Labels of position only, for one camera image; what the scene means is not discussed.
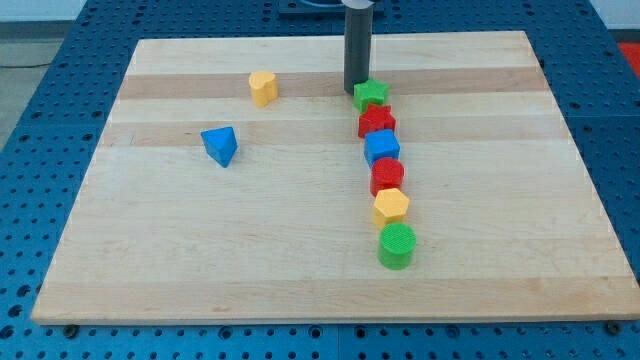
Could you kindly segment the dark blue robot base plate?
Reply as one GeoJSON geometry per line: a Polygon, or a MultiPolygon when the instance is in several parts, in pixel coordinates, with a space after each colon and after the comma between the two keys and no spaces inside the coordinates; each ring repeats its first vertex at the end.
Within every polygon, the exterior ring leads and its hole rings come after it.
{"type": "Polygon", "coordinates": [[[382,1],[371,0],[277,0],[279,18],[329,18],[350,22],[372,22],[385,17],[382,1]]]}

